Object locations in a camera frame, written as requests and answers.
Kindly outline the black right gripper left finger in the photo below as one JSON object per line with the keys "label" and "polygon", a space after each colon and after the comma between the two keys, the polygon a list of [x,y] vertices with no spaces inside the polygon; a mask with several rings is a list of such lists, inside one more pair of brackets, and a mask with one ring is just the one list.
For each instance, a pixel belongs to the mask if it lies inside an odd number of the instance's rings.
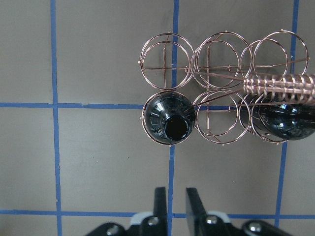
{"label": "black right gripper left finger", "polygon": [[167,235],[167,203],[165,187],[157,187],[154,194],[153,216],[157,223],[153,225],[154,236]]}

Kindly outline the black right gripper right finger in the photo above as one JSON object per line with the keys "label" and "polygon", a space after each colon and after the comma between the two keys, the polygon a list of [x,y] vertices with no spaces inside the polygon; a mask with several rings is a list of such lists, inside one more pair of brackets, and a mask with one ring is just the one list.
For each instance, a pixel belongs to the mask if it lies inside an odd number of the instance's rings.
{"label": "black right gripper right finger", "polygon": [[198,236],[200,219],[206,211],[196,188],[186,188],[186,220],[190,236]]}

